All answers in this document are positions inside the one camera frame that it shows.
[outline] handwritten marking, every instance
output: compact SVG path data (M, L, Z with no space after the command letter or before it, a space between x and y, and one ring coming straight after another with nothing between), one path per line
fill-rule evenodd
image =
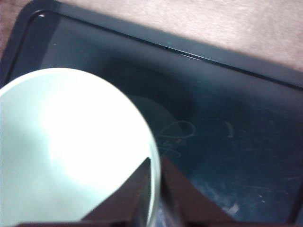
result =
M177 125L177 124L185 124L190 128L190 132L187 135L165 135L164 132L167 131L170 127ZM186 139L189 137L194 136L194 134L196 133L196 127L193 125L193 123L188 122L188 121L176 121L173 122L171 124L169 124L168 126L164 127L157 135L157 137L166 137L166 138L175 138L175 139Z

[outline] scratch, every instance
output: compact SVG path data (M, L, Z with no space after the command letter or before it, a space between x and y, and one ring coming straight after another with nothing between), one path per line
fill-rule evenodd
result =
M235 135L235 131L232 127L232 124L230 124L229 122L224 121L224 123L226 124L228 131L229 131L229 135L227 136L227 138L232 138Z
M280 193L288 194L288 192L286 190L270 189L267 187L254 186L254 185L238 185L238 186L245 187L245 188L261 189L261 190L266 190L268 192L280 192Z

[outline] tray rim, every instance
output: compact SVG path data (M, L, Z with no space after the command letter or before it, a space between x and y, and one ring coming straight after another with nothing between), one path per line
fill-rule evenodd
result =
M44 12L56 13L141 42L156 45L158 48L178 52L187 57L198 58L220 67L229 68L303 91L303 72L301 71L241 53L188 40L55 0L33 0L21 10L0 61L0 87L3 87L9 81L11 70L15 65L30 22L34 17Z

